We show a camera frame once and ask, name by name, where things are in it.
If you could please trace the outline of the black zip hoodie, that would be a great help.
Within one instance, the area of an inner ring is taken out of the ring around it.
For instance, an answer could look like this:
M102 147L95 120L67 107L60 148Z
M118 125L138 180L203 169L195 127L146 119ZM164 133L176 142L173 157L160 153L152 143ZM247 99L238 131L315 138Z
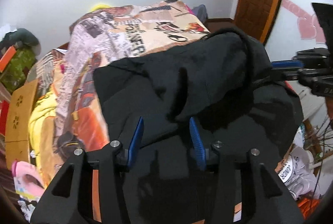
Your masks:
M125 182L133 223L210 218L216 171L202 171L189 132L193 117L227 153L257 148L275 170L303 120L300 99L272 80L264 46L222 29L184 46L98 68L93 80L112 140L128 142L144 120L141 152Z

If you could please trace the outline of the white sliding wardrobe door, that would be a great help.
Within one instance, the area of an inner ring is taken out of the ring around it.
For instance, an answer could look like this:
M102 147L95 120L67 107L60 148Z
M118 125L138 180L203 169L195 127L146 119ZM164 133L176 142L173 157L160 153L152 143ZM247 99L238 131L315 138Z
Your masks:
M271 61L289 60L297 51L313 48L326 48L323 31L315 17L312 3L332 4L332 0L282 0L266 43L266 51ZM309 119L312 126L318 127L318 135L329 123L327 109L323 97L312 95L307 87L297 81L290 82L298 93L303 108L304 119ZM319 178L319 189L323 195L332 182L332 171L322 167Z

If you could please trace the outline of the pink plush toy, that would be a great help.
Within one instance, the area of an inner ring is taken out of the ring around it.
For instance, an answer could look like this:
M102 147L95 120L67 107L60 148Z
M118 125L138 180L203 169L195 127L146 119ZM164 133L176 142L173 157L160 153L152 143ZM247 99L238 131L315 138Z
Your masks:
M36 166L15 160L12 163L11 171L17 194L30 200L39 199L43 195L45 185Z

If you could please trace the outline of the white printed plastic bag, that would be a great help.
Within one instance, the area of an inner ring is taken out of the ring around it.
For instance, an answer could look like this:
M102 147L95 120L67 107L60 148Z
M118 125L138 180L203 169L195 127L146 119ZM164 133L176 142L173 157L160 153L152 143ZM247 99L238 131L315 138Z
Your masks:
M294 200L303 196L318 199L319 184L315 175L309 170L306 150L294 144L275 168L281 181L285 184Z

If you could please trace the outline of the bamboo folding lap table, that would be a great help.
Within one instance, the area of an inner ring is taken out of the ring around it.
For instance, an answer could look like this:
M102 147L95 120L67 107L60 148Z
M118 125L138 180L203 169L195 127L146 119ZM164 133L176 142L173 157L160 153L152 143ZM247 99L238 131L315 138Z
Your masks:
M11 97L6 121L5 149L6 165L11 169L12 163L30 161L28 122L36 102L38 81L33 80L15 90Z

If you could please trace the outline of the yellow blanket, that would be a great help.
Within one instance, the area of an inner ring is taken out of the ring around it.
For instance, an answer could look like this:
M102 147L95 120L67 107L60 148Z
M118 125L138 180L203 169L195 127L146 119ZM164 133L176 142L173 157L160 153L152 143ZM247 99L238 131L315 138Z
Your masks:
M56 94L50 90L36 102L30 115L28 132L36 166L45 181L54 178L63 164L54 146Z

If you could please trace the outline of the dark blue grey bag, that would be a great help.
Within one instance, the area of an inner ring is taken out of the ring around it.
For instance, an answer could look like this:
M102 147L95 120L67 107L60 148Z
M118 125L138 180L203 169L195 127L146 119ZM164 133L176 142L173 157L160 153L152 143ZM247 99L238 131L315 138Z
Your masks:
M196 6L192 9L193 14L202 22L205 23L208 19L207 8L204 4Z

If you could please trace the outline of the red and white box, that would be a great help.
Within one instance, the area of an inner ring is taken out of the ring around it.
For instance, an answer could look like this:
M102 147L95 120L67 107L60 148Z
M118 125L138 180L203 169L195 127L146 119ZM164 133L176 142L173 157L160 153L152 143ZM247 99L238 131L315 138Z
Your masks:
M6 132L6 121L7 121L7 115L9 111L9 103L7 101L1 102L1 111L0 111L0 134L5 136Z

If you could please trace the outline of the orange shoe box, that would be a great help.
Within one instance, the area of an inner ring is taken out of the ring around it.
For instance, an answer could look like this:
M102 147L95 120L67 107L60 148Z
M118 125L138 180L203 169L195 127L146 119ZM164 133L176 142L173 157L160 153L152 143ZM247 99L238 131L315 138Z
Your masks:
M16 49L14 46L10 46L7 51L2 55L0 60L0 72L2 73L7 65L9 64L10 60L16 53Z

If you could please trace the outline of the newspaper print bed cover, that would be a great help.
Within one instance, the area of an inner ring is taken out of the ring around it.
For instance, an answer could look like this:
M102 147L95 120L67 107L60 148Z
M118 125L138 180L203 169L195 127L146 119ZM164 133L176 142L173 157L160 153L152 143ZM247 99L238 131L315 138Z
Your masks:
M95 151L109 141L93 81L96 68L187 45L207 33L181 0L105 8L74 22L67 53L52 50L27 76L38 81L38 99L50 90L56 94L54 146L62 161L77 147Z

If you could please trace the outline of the yellow headboard cushion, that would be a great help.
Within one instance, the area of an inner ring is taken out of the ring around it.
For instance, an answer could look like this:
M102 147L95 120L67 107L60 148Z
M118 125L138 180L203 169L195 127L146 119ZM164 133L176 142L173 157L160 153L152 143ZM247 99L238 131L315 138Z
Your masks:
M111 6L108 5L108 4L96 4L94 5L91 9L90 9L90 12L93 12L93 11L96 11L96 10L102 10L102 9L105 9L105 8L110 8Z

